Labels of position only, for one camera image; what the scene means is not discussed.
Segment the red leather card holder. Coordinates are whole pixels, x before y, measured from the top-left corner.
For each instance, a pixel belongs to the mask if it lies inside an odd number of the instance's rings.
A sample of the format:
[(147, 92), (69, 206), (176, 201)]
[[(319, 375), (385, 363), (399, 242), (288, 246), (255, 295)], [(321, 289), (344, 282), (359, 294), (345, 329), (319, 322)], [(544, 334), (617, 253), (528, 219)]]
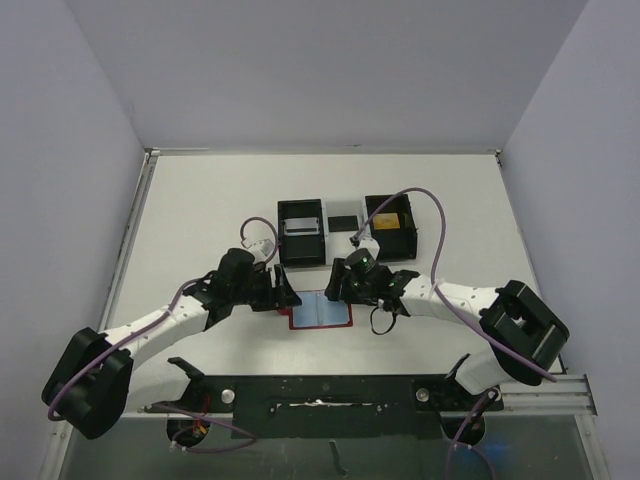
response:
[(353, 325), (350, 305), (330, 301), (320, 290), (301, 291), (297, 295), (301, 305), (278, 311), (288, 319), (290, 330), (347, 328)]

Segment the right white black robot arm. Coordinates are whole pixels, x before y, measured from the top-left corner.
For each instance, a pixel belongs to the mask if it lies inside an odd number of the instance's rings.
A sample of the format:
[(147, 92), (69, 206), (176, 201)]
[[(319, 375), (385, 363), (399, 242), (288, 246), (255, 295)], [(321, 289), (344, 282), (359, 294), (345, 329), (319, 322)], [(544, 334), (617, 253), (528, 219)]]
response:
[(417, 271), (393, 271), (364, 248), (333, 261), (325, 296), (378, 308), (394, 318), (461, 323), (479, 335), (488, 346), (465, 354), (445, 384), (446, 399), (459, 409), (509, 380), (528, 386), (554, 382), (551, 367), (570, 337), (566, 325), (521, 281), (503, 287), (448, 283)]

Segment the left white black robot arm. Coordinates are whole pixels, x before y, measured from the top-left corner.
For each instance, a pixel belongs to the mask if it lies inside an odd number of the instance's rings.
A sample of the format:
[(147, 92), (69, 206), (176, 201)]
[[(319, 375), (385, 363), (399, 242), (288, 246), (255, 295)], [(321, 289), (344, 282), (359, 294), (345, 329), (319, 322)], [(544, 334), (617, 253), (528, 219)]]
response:
[(96, 439), (120, 419), (134, 371), (153, 356), (207, 331), (237, 306), (269, 312), (301, 304), (282, 265), (269, 268), (252, 252), (231, 248), (216, 269), (183, 283), (167, 305), (121, 327), (77, 331), (43, 388), (47, 417)]

